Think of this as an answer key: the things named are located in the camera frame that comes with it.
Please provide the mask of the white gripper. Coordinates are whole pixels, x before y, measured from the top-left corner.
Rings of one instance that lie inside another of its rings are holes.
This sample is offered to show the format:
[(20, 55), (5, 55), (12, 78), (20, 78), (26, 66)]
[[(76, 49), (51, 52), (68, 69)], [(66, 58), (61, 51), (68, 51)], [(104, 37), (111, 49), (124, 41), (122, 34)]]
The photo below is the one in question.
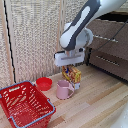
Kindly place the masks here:
[(65, 51), (59, 51), (54, 54), (54, 63), (57, 67), (64, 66), (65, 73), (69, 73), (69, 68), (66, 65), (76, 64), (84, 61), (85, 49), (80, 48), (77, 50), (71, 50), (69, 53)]

